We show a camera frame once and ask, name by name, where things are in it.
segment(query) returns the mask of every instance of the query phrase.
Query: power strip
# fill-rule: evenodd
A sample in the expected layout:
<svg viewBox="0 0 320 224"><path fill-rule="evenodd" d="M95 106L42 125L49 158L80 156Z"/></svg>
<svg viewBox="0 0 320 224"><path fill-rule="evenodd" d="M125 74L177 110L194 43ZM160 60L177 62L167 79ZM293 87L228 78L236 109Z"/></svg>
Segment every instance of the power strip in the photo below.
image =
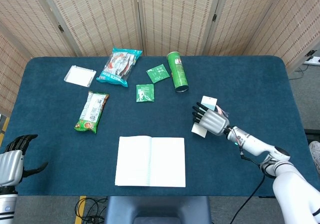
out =
<svg viewBox="0 0 320 224"><path fill-rule="evenodd" d="M320 66L320 57L314 56L313 58L311 58L308 61L305 61L303 63L304 64L319 65Z"/></svg>

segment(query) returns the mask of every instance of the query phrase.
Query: robot finger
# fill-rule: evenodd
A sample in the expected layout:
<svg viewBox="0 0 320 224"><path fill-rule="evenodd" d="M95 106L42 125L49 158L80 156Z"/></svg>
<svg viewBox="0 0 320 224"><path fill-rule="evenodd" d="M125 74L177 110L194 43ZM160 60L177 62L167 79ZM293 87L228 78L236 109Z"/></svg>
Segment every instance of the robot finger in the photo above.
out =
<svg viewBox="0 0 320 224"><path fill-rule="evenodd" d="M19 149L20 149L22 143L24 142L24 140L25 140L25 138L26 138L27 136L28 136L28 135L24 135L24 136L22 136L22 137L17 141L17 143L16 143L16 145L15 145L15 147L14 147L15 150L19 150Z"/></svg>
<svg viewBox="0 0 320 224"><path fill-rule="evenodd" d="M40 167L36 168L36 169L32 169L32 170L24 170L22 173L22 177L23 178L27 178L31 175L37 174L42 172L48 165L49 162L44 162Z"/></svg>
<svg viewBox="0 0 320 224"><path fill-rule="evenodd" d="M26 154L27 148L29 146L29 142L36 138L38 135L37 134L31 134L31 135L25 135L22 143L19 145L19 149L22 150L22 155Z"/></svg>
<svg viewBox="0 0 320 224"><path fill-rule="evenodd" d="M200 108L202 108L204 111L208 111L208 108L206 106L204 106L203 104L197 102L196 103Z"/></svg>
<svg viewBox="0 0 320 224"><path fill-rule="evenodd" d="M205 112L203 112L201 109L199 109L199 108L197 108L197 107L192 107L195 111L197 111L198 113L200 113L200 114L202 114L202 115L204 115L205 114Z"/></svg>
<svg viewBox="0 0 320 224"><path fill-rule="evenodd" d="M11 143L8 144L8 146L6 147L6 151L5 152L10 152L16 149L17 143L20 141L20 139L23 136L19 136L17 138L15 138Z"/></svg>

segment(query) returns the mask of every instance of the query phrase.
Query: electrical cable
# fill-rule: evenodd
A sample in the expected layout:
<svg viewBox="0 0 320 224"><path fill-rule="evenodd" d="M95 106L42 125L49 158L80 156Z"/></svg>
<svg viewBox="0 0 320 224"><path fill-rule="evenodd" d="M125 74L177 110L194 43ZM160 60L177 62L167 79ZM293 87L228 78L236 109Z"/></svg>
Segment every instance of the electrical cable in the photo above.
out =
<svg viewBox="0 0 320 224"><path fill-rule="evenodd" d="M248 197L248 199L242 204L242 206L238 209L238 211L235 213L234 217L232 218L230 224L232 224L234 222L234 220L236 219L238 213L241 211L241 209L250 201L250 199L254 196L254 194L258 191L258 189L261 187L261 185L264 183L265 181L265 175L263 175L261 182L259 183L259 185L255 188L255 190L253 191L253 193L250 195L250 197Z"/></svg>
<svg viewBox="0 0 320 224"><path fill-rule="evenodd" d="M234 128L230 128L229 130L231 130L231 131L233 132L234 136L235 136L236 143L237 143L238 146L239 146L241 159L246 160L246 161L250 161L250 162L256 164L257 167L259 167L259 164L258 164L258 163L256 163L256 162L255 162L254 160L252 160L251 158L247 158L247 157L244 155L244 151L243 151L243 149L242 149L242 146L243 146L243 145L240 143L240 140L238 139Z"/></svg>
<svg viewBox="0 0 320 224"><path fill-rule="evenodd" d="M304 70L302 70L301 68L299 68L299 70L296 70L295 72L301 72L301 76L299 78L290 78L289 80L296 80L296 79L301 79L304 77L304 72L309 68L309 64L306 66L306 68Z"/></svg>
<svg viewBox="0 0 320 224"><path fill-rule="evenodd" d="M101 199L82 198L76 203L76 205L74 207L75 215L82 220L82 224L89 224L89 223L92 223L92 224L103 224L105 222L105 217L101 216L101 215L102 215L102 212L107 207L104 207L102 209L102 211L100 211L100 213L99 213L99 204L100 203L105 203L107 200L108 200L108 197L101 198ZM83 203L85 203L86 201L92 201L93 204L91 205L91 207L87 211L86 215L81 216L80 213L79 213L79 207ZM96 213L95 213L95 215L90 215L90 212L93 210L94 207L96 207Z"/></svg>

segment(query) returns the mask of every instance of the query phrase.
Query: plastic package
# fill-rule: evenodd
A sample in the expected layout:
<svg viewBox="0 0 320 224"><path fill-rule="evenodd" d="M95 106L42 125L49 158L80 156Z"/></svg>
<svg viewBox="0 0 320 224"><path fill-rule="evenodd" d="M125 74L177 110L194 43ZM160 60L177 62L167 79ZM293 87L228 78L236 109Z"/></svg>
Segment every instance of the plastic package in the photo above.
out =
<svg viewBox="0 0 320 224"><path fill-rule="evenodd" d="M109 95L106 93L89 91L87 102L74 129L77 131L91 130L97 133L99 119L108 98Z"/></svg>
<svg viewBox="0 0 320 224"><path fill-rule="evenodd" d="M127 78L141 54L141 50L113 48L112 54L97 81L128 87Z"/></svg>

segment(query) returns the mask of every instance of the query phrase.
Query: blue tablecloth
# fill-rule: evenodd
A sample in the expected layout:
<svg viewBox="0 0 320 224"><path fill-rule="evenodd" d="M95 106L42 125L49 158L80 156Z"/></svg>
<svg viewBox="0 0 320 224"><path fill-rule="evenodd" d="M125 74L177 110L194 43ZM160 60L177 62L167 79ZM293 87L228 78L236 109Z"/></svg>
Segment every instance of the blue tablecloth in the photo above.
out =
<svg viewBox="0 0 320 224"><path fill-rule="evenodd" d="M151 83L146 70L165 57L140 57L128 88L94 80L90 88L64 82L72 65L94 69L96 77L107 57L38 57L25 69L5 134L6 143L24 134L38 134L30 143L25 167L44 161L47 168L18 186L20 195L247 196L262 178L239 149L223 136L191 133L192 106L203 95L215 97L237 125L271 145L286 149L291 161L316 188L315 166L308 149L285 66L274 56L182 57L189 90L176 93L171 78L155 84L154 102L136 103L136 84ZM74 126L88 91L106 92L109 100L97 134ZM186 188L117 187L115 173L119 136L184 137ZM258 158L262 161L266 154ZM257 195L273 195L268 179Z"/></svg>

